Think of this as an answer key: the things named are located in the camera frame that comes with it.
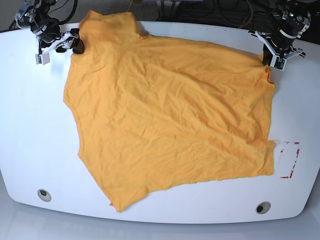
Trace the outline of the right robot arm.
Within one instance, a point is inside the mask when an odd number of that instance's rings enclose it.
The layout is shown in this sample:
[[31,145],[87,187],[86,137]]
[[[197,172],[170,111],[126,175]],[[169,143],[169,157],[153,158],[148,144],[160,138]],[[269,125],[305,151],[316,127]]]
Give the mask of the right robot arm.
[[45,56],[51,50],[64,53],[72,49],[74,54],[83,54],[85,45],[80,38],[80,30],[72,28],[62,32],[60,26],[68,23],[76,12],[78,1],[73,2],[73,7],[64,20],[49,16],[50,8],[57,0],[25,0],[18,13],[14,15],[12,25],[20,29],[29,29],[38,39],[38,58]]

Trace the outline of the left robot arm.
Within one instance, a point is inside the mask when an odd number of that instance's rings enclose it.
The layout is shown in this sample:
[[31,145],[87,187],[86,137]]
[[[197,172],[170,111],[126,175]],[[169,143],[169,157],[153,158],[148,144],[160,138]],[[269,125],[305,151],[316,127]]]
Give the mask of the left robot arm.
[[248,34],[263,43],[263,65],[283,71],[291,58],[306,57],[306,53],[301,48],[293,46],[294,41],[301,38],[311,25],[311,13],[304,3],[297,0],[277,0],[271,8],[257,1],[247,0],[249,14],[240,24],[229,20],[223,12],[221,2],[218,0],[216,3],[223,19],[239,29],[254,23],[254,6],[264,10],[263,16],[269,19],[273,27],[270,32],[248,31]]

